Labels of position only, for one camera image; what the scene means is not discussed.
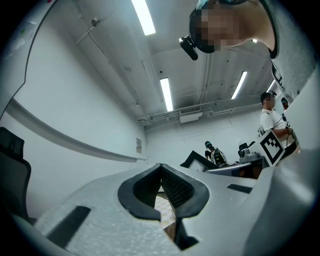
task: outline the black chair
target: black chair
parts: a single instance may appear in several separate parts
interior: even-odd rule
[[[34,224],[29,218],[26,195],[31,175],[30,164],[23,159],[25,141],[0,127],[0,192],[8,210]]]

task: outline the ceiling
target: ceiling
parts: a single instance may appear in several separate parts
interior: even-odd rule
[[[162,78],[169,78],[174,110],[230,102],[243,71],[248,75],[233,107],[258,104],[257,95],[273,81],[269,52],[260,42],[249,40],[212,54],[197,50],[198,60],[189,58],[179,38],[189,33],[189,15],[198,0],[146,0],[156,31],[148,36],[131,0],[60,2],[57,15],[74,43],[137,119],[166,112]],[[101,21],[96,27],[94,18]]]

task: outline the wall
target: wall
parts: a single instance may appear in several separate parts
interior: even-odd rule
[[[15,100],[46,125],[81,143],[145,159],[144,129],[75,46],[69,23],[79,19],[67,23],[64,4],[58,1],[40,27],[26,83]],[[142,141],[142,153],[136,151],[137,138]]]
[[[205,142],[221,150],[231,164],[239,161],[239,141],[257,141],[261,107],[232,114],[203,117],[199,121],[172,122],[149,128],[148,164],[182,164],[192,151],[205,156]]]
[[[106,153],[67,138],[14,101],[0,120],[2,126],[25,141],[23,158],[31,165],[26,206],[33,218],[90,181],[145,165],[145,161]]]

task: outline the fluorescent tube light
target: fluorescent tube light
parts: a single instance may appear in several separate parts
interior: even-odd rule
[[[246,78],[246,76],[247,76],[247,73],[248,73],[247,71],[243,71],[243,72],[242,72],[242,76],[241,76],[241,78],[240,78],[240,81],[239,81],[239,83],[238,83],[238,86],[236,87],[235,92],[234,92],[234,94],[233,94],[233,96],[232,96],[232,98],[231,98],[232,100],[237,97],[237,94],[238,94],[241,86],[243,85],[243,83],[244,83],[244,81],[245,81],[245,78]]]
[[[160,80],[162,91],[163,91],[163,96],[165,100],[165,105],[166,105],[166,110],[168,112],[174,110],[172,106],[172,99],[171,99],[171,92],[170,92],[170,86],[169,86],[169,79],[164,78]]]
[[[269,88],[268,88],[267,91],[269,91],[269,90],[271,89],[271,87],[274,85],[275,81],[276,81],[276,80],[273,80],[273,81],[272,81],[272,83],[270,84],[270,86],[269,86]]]
[[[156,33],[146,0],[131,0],[146,36]]]

